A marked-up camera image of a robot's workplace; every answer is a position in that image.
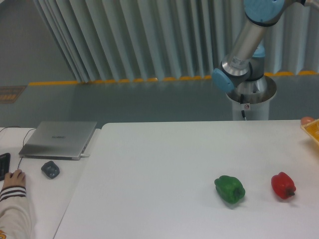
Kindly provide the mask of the person's hand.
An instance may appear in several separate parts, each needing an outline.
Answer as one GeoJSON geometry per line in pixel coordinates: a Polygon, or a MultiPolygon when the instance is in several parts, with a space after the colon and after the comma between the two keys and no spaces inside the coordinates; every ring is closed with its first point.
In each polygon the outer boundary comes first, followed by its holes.
{"type": "Polygon", "coordinates": [[[8,172],[4,177],[3,189],[9,187],[25,187],[25,173],[21,169],[15,170],[13,173],[8,172]]]}

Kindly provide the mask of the cream striped sleeve forearm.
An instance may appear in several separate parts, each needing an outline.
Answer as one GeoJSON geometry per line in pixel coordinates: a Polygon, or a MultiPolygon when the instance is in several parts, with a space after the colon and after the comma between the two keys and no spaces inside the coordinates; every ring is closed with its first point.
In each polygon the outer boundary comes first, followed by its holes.
{"type": "Polygon", "coordinates": [[[32,222],[26,188],[10,186],[0,192],[0,237],[31,238],[32,222]]]}

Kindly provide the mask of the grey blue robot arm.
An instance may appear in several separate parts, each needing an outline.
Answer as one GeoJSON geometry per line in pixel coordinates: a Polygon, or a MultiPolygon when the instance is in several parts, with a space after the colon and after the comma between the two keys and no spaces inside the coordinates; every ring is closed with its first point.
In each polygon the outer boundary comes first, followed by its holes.
{"type": "Polygon", "coordinates": [[[244,10],[246,23],[232,47],[220,63],[220,66],[212,71],[212,79],[215,85],[228,93],[233,91],[245,81],[255,81],[263,77],[260,73],[260,64],[253,65],[254,57],[264,58],[265,52],[258,52],[257,48],[264,37],[268,27],[275,25],[283,12],[292,4],[300,3],[303,6],[311,6],[319,9],[317,0],[245,0],[244,10]]]}

